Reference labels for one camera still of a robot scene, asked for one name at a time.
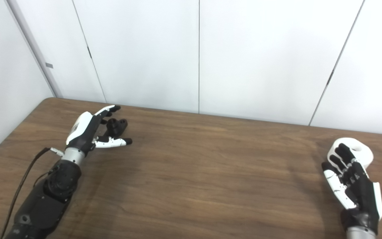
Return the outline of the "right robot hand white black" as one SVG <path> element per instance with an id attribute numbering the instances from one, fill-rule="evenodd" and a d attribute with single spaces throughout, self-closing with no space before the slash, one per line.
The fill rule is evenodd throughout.
<path id="1" fill-rule="evenodd" d="M 376 239 L 382 219 L 380 183 L 370 180 L 351 148 L 340 143 L 321 164 L 323 175 L 343 206 L 340 220 L 348 239 Z"/>

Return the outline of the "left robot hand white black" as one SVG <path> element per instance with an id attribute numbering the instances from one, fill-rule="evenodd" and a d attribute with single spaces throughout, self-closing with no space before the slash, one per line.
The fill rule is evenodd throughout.
<path id="1" fill-rule="evenodd" d="M 122 138 L 128 126 L 126 119 L 113 118 L 113 113 L 121 109 L 110 105 L 97 113 L 84 112 L 77 118 L 68 138 L 66 148 L 76 148 L 87 155 L 96 148 L 117 148 L 131 145 L 131 138 Z"/>

